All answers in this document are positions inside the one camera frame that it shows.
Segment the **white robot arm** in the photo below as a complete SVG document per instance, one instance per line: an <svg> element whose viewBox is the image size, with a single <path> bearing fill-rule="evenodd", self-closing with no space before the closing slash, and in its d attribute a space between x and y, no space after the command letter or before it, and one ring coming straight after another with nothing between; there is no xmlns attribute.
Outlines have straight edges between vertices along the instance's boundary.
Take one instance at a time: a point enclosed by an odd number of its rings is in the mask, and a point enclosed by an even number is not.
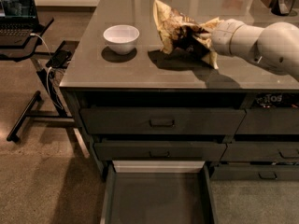
<svg viewBox="0 0 299 224"><path fill-rule="evenodd" d="M211 33L211 43L220 55L299 80L299 28L293 24L276 22L262 28L230 19Z"/></svg>

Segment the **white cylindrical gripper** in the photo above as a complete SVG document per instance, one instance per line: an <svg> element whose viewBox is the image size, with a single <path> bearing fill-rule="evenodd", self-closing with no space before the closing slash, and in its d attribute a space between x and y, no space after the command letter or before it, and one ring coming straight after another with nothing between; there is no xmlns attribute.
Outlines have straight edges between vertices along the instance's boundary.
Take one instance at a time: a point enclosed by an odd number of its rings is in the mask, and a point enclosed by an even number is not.
<svg viewBox="0 0 299 224"><path fill-rule="evenodd" d="M211 34L213 49L220 55L252 56L263 28L234 19L221 22Z"/></svg>

